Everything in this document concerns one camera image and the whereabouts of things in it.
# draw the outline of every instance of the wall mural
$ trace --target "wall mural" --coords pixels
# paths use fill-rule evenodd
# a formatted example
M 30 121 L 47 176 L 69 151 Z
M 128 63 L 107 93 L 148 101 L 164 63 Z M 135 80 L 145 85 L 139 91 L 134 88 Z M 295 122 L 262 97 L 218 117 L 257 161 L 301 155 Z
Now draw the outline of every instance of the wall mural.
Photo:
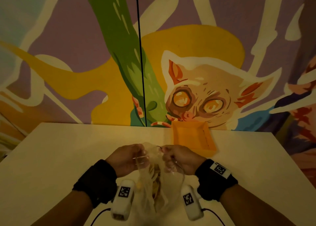
M 204 121 L 272 132 L 316 186 L 313 0 L 2 2 L 0 152 L 41 122 Z

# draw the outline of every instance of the qr code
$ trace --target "qr code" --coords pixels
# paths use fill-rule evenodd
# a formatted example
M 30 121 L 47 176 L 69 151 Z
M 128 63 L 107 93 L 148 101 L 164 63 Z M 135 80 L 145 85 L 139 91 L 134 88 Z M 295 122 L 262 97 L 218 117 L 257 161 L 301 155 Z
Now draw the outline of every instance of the qr code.
M 222 165 L 218 164 L 216 168 L 214 169 L 214 171 L 218 172 L 220 175 L 223 175 L 226 169 Z
M 191 195 L 190 193 L 184 195 L 184 196 L 183 196 L 183 199 L 184 199 L 184 202 L 185 202 L 185 205 L 186 205 L 186 206 L 188 206 L 188 205 L 194 203 L 193 198 L 192 198 L 192 195 Z
M 125 197 L 128 198 L 128 195 L 130 193 L 131 188 L 130 187 L 121 187 L 118 196 L 119 197 Z

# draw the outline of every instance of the orange eye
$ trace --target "orange eye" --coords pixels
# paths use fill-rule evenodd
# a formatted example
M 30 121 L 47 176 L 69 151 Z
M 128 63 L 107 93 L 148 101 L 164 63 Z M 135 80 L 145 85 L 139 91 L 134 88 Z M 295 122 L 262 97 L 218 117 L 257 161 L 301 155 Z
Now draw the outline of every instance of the orange eye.
M 219 111 L 222 107 L 223 107 L 223 101 L 209 100 L 204 104 L 203 109 L 205 110 L 206 113 L 213 113 L 213 112 Z
M 174 104 L 179 107 L 184 107 L 191 103 L 190 97 L 184 91 L 174 93 L 172 100 Z

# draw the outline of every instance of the pink nose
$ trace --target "pink nose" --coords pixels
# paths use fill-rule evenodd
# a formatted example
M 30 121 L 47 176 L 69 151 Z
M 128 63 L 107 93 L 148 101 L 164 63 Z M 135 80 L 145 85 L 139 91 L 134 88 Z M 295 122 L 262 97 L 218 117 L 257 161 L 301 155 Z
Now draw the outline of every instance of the pink nose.
M 192 112 L 184 112 L 181 118 L 183 121 L 197 121 L 194 119 L 195 115 Z

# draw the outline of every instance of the transparent plastic bag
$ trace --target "transparent plastic bag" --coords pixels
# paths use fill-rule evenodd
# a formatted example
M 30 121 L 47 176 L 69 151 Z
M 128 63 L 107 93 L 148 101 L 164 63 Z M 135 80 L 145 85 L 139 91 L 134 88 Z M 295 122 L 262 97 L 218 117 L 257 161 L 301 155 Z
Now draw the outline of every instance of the transparent plastic bag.
M 136 157 L 139 180 L 134 204 L 141 220 L 149 222 L 170 212 L 179 202 L 184 172 L 176 162 L 166 169 L 160 146 L 143 145 L 145 155 Z

